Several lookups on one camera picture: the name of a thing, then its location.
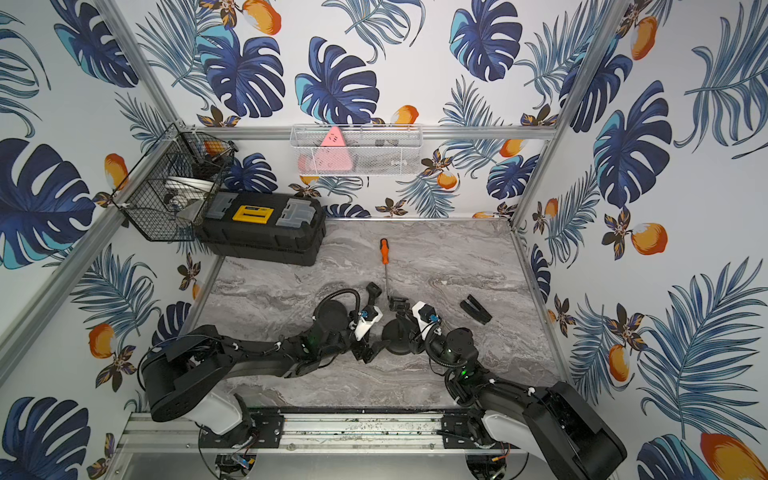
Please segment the black round base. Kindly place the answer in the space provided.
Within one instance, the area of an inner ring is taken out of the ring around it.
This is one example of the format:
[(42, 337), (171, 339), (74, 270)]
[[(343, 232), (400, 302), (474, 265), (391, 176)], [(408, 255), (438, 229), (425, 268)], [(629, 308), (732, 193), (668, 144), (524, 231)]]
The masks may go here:
[(393, 355), (416, 354), (418, 350), (417, 325), (408, 320), (394, 319), (388, 322), (382, 331), (381, 339), (385, 349)]

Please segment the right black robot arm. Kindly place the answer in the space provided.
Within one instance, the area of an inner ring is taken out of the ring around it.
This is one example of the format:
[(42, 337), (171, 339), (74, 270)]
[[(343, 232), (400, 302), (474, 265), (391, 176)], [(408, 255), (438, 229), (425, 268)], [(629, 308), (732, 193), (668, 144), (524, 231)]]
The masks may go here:
[(558, 479), (608, 479), (627, 459), (618, 435), (570, 384), (504, 379), (480, 364), (469, 329), (444, 334), (437, 316), (418, 325), (423, 352), (445, 369), (451, 398), (479, 415), (483, 439), (532, 454)]

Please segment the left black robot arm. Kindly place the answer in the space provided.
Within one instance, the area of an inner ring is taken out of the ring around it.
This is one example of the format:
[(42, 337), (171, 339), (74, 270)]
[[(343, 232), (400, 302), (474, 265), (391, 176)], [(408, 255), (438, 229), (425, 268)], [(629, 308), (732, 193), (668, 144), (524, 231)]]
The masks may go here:
[(151, 418), (157, 423), (185, 418), (219, 436), (248, 430), (252, 422), (245, 402), (220, 392), (223, 380), (301, 377), (347, 352), (367, 360), (373, 355), (366, 343), (369, 331), (382, 318), (373, 300), (349, 311), (327, 299), (313, 312), (308, 330), (274, 342), (236, 339), (203, 325), (150, 355), (142, 366)]

